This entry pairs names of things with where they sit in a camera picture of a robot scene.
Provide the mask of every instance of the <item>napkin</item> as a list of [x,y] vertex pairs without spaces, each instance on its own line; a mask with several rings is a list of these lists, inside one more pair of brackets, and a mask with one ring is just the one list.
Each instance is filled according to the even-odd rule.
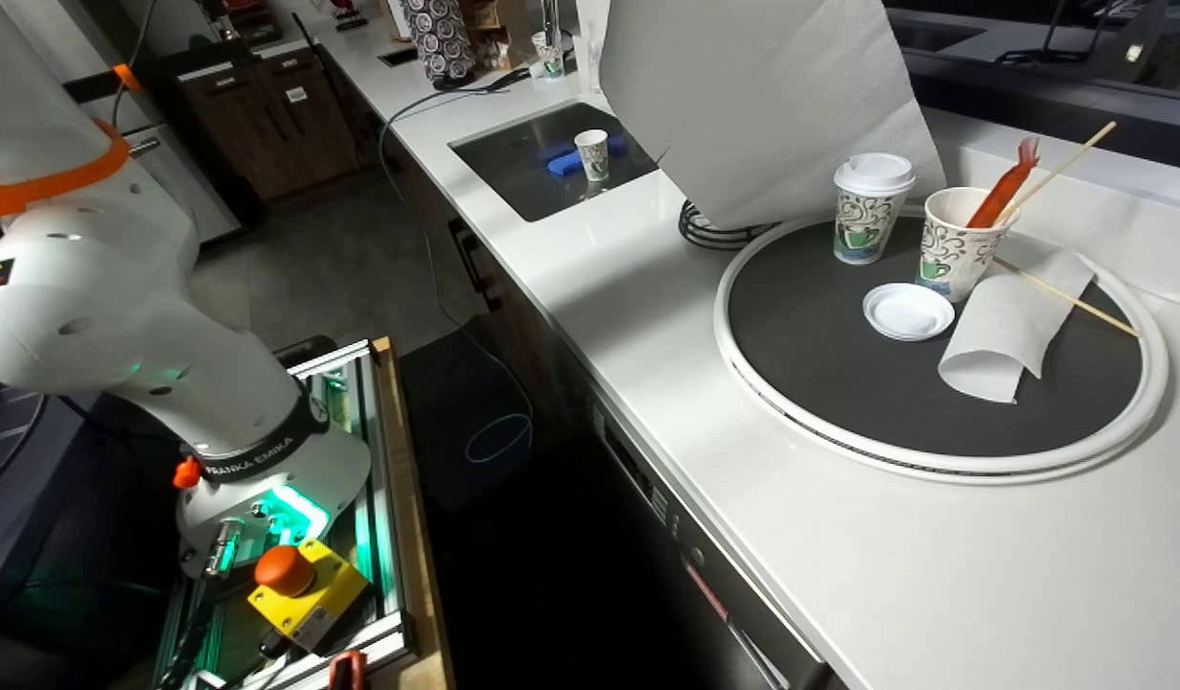
[[[1071,297],[1088,288],[1093,269],[1068,249],[1011,232],[998,257]],[[1015,402],[1020,376],[1041,379],[1045,348],[1074,309],[1031,280],[991,263],[974,289],[939,360],[944,383],[984,401]]]
[[879,0],[612,2],[602,90],[687,199],[723,230],[835,209],[854,153],[944,188],[931,132]]

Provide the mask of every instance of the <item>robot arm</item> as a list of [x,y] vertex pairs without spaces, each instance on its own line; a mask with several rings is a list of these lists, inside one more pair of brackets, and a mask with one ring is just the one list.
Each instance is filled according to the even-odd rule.
[[[203,466],[177,502],[182,553],[206,550],[208,576],[283,530],[323,537],[366,480],[366,445],[329,428],[257,337],[196,309],[194,223],[142,166],[47,184],[73,184],[110,146],[0,6],[0,381],[105,390],[176,432]],[[183,560],[196,576],[202,559]]]

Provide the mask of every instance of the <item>orange ring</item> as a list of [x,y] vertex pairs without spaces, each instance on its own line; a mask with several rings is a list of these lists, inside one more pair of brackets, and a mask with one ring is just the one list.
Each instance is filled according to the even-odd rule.
[[113,65],[112,71],[117,73],[120,83],[125,84],[129,91],[142,91],[142,84],[138,84],[138,78],[133,75],[133,71],[130,71],[130,65]]
[[50,176],[41,176],[38,179],[28,179],[19,184],[0,184],[0,217],[21,213],[28,210],[28,204],[41,199],[63,196],[65,192],[76,191],[83,186],[96,184],[99,180],[112,177],[125,162],[130,159],[130,144],[120,139],[112,125],[96,120],[96,125],[109,136],[109,150],[103,156],[96,158],[84,166],[60,171]]

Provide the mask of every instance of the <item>wooden skewer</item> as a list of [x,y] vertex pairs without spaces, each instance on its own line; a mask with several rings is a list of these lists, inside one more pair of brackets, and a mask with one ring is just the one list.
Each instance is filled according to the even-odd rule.
[[1096,146],[1096,143],[1099,140],[1103,139],[1103,137],[1106,137],[1106,134],[1108,134],[1108,132],[1114,131],[1114,127],[1116,127],[1116,126],[1119,126],[1119,123],[1110,123],[1110,124],[1107,124],[1106,126],[1102,126],[1101,131],[1097,131],[1096,134],[1094,134],[1092,137],[1092,139],[1086,140],[1084,145],[1081,145],[1081,147],[1077,149],[1075,153],[1071,153],[1070,157],[1067,158],[1067,160],[1063,160],[1062,163],[1060,163],[1058,166],[1057,166],[1057,169],[1054,169],[1053,171],[1050,171],[1050,173],[1044,177],[1044,179],[1042,179],[1041,182],[1034,184],[1032,188],[1029,189],[1028,191],[1025,191],[1024,193],[1020,193],[1018,199],[1016,199],[1015,202],[1011,202],[1010,205],[1007,206],[1007,210],[1004,210],[1002,213],[998,215],[998,219],[997,219],[997,222],[994,222],[994,226],[995,228],[1001,228],[1002,224],[1007,222],[1007,218],[1011,217],[1011,213],[1015,213],[1015,211],[1018,210],[1020,206],[1024,205],[1024,202],[1028,202],[1034,196],[1034,193],[1041,192],[1041,188],[1042,186],[1044,186],[1047,183],[1049,183],[1050,179],[1054,179],[1055,177],[1057,177],[1058,175],[1061,175],[1063,170],[1067,170],[1068,166],[1071,165],[1071,163],[1077,162],[1081,156],[1083,156],[1084,153],[1087,153],[1088,150],[1092,149],[1093,146]]
[[1130,334],[1133,336],[1142,337],[1141,335],[1139,335],[1139,331],[1136,329],[1133,329],[1129,326],[1120,322],[1120,320],[1116,320],[1116,318],[1112,317],[1109,314],[1106,314],[1106,311],[1099,310],[1096,307],[1089,304],[1088,302],[1084,302],[1084,301],[1081,301],[1081,300],[1076,300],[1075,297],[1071,297],[1070,294],[1063,293],[1062,289],[1055,288],[1054,284],[1045,283],[1045,281],[1043,281],[1041,278],[1037,278],[1037,276],[1032,275],[1031,272],[1028,272],[1028,271],[1024,271],[1023,269],[1016,268],[1016,267],[1011,265],[1011,263],[1007,263],[1002,258],[998,258],[998,257],[994,257],[994,262],[997,263],[998,265],[1003,267],[1004,269],[1011,271],[1011,272],[1020,274],[1020,275],[1024,276],[1024,278],[1031,280],[1032,283],[1036,284],[1037,288],[1042,288],[1047,293],[1054,294],[1057,297],[1061,297],[1061,298],[1063,298],[1063,300],[1066,300],[1068,302],[1071,302],[1071,304],[1075,304],[1076,307],[1080,307],[1080,309],[1083,309],[1084,311],[1088,311],[1088,314],[1094,315],[1094,317],[1096,317],[1099,320],[1103,320],[1103,322],[1107,322],[1112,327],[1117,328],[1120,330],[1123,330],[1123,331],[1126,331],[1126,333],[1128,333],[1128,334]]

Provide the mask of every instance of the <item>dishwasher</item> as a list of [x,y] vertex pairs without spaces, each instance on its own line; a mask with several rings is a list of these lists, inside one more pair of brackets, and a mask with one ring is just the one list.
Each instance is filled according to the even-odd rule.
[[632,524],[691,639],[694,671],[713,689],[844,689],[815,651],[739,573],[615,419],[590,402],[594,432],[616,471]]

